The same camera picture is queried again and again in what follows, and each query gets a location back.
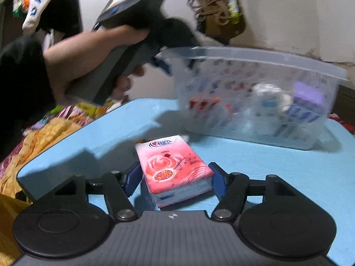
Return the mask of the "black sleeved forearm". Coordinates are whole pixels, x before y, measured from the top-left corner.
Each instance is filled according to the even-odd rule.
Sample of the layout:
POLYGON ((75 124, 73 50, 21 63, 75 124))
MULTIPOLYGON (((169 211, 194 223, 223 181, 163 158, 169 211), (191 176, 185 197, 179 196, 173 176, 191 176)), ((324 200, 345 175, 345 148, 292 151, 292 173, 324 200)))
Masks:
POLYGON ((22 131, 55 107, 41 44, 22 36, 1 51, 1 160, 19 143, 22 131))

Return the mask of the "person left hand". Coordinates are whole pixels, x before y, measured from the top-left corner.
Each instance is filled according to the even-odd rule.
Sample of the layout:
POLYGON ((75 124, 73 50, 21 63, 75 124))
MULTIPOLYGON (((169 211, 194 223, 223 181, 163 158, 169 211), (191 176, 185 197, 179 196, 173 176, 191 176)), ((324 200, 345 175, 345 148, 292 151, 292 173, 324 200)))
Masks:
POLYGON ((45 50, 43 57, 56 105, 75 104, 74 99, 66 96, 72 80, 97 68, 114 48, 135 45, 143 41, 148 33, 148 30, 137 30, 124 25, 83 32, 45 50))

